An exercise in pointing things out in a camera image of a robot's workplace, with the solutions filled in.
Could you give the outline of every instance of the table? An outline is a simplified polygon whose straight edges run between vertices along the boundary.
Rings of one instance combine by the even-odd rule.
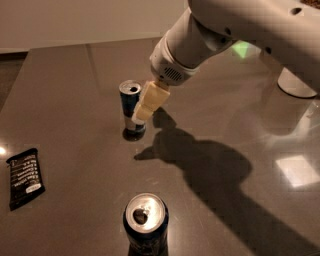
[[[159,39],[33,49],[0,114],[0,254],[131,255],[126,204],[169,208],[164,255],[307,255],[320,247],[319,100],[277,87],[252,45],[207,60],[123,139],[118,86],[152,79]],[[36,147],[46,192],[10,212],[5,160]]]

